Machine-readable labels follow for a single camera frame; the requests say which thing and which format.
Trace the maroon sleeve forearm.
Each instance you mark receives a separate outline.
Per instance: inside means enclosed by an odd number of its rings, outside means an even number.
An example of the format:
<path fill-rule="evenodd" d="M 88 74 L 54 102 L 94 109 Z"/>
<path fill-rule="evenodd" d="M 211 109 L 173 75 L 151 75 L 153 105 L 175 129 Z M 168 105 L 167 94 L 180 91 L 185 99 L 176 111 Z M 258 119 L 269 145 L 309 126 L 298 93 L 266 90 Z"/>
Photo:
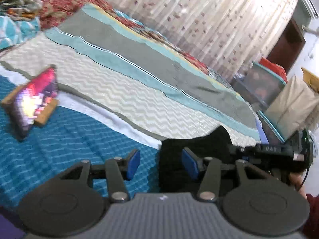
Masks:
<path fill-rule="evenodd" d="M 310 214 L 307 222 L 303 227 L 303 234 L 307 238 L 319 238 L 319 196 L 312 196 L 311 194 L 303 194 L 310 205 Z"/>

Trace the person right hand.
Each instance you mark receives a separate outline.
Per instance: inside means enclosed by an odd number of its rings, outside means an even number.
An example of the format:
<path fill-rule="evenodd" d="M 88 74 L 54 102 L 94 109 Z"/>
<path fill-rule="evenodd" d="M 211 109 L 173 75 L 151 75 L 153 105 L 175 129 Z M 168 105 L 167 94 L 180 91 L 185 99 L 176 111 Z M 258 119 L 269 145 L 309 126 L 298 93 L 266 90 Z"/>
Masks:
<path fill-rule="evenodd" d="M 307 199 L 307 195 L 304 191 L 304 187 L 302 184 L 303 183 L 302 176 L 298 173 L 290 173 L 289 179 L 291 184 L 295 187 L 296 191 L 298 191 L 300 195 L 302 195 L 305 199 Z"/>

